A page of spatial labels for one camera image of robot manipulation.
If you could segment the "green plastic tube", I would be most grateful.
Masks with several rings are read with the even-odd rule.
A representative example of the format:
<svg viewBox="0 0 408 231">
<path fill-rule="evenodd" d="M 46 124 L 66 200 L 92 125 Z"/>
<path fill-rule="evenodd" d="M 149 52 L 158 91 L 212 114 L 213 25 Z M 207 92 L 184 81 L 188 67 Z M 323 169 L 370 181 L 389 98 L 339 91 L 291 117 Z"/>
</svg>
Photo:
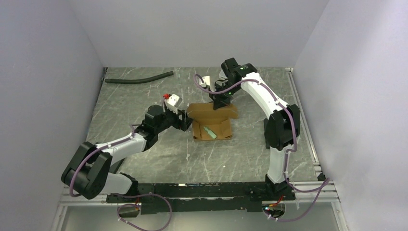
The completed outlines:
<svg viewBox="0 0 408 231">
<path fill-rule="evenodd" d="M 211 137 L 212 139 L 216 139 L 217 135 L 208 127 L 203 127 L 206 133 Z"/>
</svg>

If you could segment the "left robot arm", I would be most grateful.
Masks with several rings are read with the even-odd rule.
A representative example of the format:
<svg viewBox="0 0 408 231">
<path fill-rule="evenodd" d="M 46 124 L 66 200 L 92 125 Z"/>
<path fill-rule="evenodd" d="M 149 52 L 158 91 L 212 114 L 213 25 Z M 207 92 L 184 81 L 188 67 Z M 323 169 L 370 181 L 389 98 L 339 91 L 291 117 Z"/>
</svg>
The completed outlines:
<svg viewBox="0 0 408 231">
<path fill-rule="evenodd" d="M 132 125 L 128 135 L 106 143 L 82 143 L 63 171 L 61 181 L 69 187 L 72 197 L 83 196 L 90 200 L 106 193 L 132 202 L 139 195 L 138 181 L 126 173 L 110 172 L 111 166 L 149 150 L 158 141 L 159 134 L 168 128 L 187 131 L 192 122 L 185 110 L 150 106 L 141 124 Z"/>
</svg>

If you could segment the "brown cardboard box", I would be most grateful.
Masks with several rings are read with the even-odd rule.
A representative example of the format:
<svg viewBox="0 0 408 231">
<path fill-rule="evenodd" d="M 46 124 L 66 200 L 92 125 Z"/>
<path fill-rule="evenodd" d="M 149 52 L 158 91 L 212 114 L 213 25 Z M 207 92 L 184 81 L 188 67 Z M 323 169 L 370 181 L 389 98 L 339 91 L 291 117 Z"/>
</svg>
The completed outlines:
<svg viewBox="0 0 408 231">
<path fill-rule="evenodd" d="M 238 109 L 233 105 L 213 110 L 213 103 L 191 103 L 187 115 L 193 119 L 192 137 L 194 141 L 220 141 L 232 139 L 231 120 L 238 118 Z M 210 128 L 216 135 L 212 139 L 203 127 Z"/>
</svg>

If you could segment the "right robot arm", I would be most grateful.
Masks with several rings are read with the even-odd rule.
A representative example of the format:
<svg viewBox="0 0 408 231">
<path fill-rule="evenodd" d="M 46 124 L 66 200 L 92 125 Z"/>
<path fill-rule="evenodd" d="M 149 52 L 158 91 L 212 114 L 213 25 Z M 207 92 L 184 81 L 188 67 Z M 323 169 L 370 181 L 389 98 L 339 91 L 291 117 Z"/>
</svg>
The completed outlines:
<svg viewBox="0 0 408 231">
<path fill-rule="evenodd" d="M 265 193 L 269 199 L 276 200 L 289 182 L 287 166 L 289 154 L 297 150 L 300 109 L 274 93 L 252 64 L 239 65 L 235 58 L 229 58 L 221 64 L 221 69 L 225 77 L 214 82 L 209 94 L 213 109 L 230 105 L 233 94 L 244 90 L 266 115 L 264 137 L 270 148 L 270 163 Z"/>
</svg>

